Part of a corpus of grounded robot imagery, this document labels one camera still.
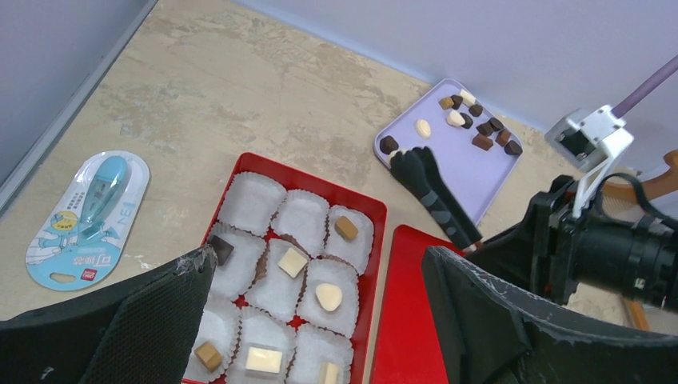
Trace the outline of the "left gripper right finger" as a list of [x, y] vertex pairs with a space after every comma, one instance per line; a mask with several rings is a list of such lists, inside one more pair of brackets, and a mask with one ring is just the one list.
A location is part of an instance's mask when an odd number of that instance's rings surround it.
[[442, 246], [421, 270], [451, 383], [674, 383], [677, 339], [579, 314]]

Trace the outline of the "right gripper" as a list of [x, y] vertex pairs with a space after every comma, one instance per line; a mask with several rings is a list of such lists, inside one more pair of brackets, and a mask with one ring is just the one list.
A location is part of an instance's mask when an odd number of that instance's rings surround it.
[[486, 272], [558, 305], [576, 292], [573, 278], [579, 219], [572, 217], [577, 182], [556, 177], [535, 194], [520, 222], [486, 240], [465, 258]]

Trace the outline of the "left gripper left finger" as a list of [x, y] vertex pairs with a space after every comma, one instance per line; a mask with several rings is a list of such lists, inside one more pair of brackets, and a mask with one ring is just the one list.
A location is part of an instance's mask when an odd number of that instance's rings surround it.
[[1, 323], [3, 383], [179, 383], [217, 255], [205, 245], [144, 274]]

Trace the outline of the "tan small chocolate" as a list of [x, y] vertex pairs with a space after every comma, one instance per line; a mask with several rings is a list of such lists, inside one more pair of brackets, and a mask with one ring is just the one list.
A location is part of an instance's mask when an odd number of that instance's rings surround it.
[[216, 346], [211, 342], [203, 342], [198, 346], [193, 354], [197, 360], [205, 367], [205, 369], [212, 373], [221, 366], [222, 356], [217, 350]]

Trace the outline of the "red box lid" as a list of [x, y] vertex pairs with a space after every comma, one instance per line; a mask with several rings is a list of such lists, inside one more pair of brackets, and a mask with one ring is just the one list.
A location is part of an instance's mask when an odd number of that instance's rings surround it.
[[411, 226], [400, 225], [394, 230], [371, 383], [448, 381], [421, 272], [429, 246], [457, 249], [451, 242]]

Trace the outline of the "dark square chocolate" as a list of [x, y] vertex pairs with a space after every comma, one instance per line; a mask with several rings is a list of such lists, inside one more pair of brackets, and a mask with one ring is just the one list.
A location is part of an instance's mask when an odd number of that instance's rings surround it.
[[229, 261], [234, 251], [234, 246], [218, 235], [212, 236], [208, 243], [213, 247], [216, 254], [217, 265], [224, 266]]

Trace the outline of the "cream rectangular chocolate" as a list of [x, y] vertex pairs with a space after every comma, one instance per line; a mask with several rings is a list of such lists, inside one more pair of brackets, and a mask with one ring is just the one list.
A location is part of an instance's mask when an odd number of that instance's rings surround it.
[[257, 373], [279, 374], [283, 358], [284, 354], [279, 350], [251, 346], [247, 351], [245, 368]]

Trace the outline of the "black metal tongs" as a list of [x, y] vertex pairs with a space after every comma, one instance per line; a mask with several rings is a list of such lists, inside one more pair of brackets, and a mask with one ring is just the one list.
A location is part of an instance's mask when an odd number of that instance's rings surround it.
[[443, 181], [429, 147], [393, 151], [389, 172], [429, 212], [456, 248], [466, 250], [481, 243], [481, 233]]

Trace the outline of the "cream heart chocolate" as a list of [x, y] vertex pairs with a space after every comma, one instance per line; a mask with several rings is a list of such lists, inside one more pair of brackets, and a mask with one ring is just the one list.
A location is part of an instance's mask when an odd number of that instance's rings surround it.
[[326, 312], [334, 312], [343, 301], [342, 289], [328, 282], [322, 282], [315, 288], [315, 295], [321, 308]]

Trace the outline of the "cream square chocolate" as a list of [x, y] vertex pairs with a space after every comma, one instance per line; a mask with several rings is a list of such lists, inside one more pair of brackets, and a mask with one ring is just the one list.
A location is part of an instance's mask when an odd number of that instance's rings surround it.
[[290, 247], [277, 263], [290, 278], [296, 278], [308, 264], [308, 258], [301, 252]]

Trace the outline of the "caramel oval chocolate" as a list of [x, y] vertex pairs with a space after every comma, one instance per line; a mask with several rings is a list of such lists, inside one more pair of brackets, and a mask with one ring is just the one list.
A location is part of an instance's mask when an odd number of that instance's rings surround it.
[[359, 234], [359, 229], [346, 216], [339, 216], [335, 221], [334, 228], [347, 242], [352, 242]]

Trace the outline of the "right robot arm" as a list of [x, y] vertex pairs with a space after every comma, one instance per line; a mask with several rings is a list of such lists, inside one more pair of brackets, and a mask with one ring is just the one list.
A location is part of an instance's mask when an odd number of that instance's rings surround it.
[[601, 186], [573, 215], [577, 181], [561, 175], [534, 195], [516, 225], [466, 255], [507, 282], [559, 305], [579, 283], [624, 298], [677, 310], [677, 221], [652, 206], [640, 181], [619, 174], [646, 215], [625, 222], [603, 210]]

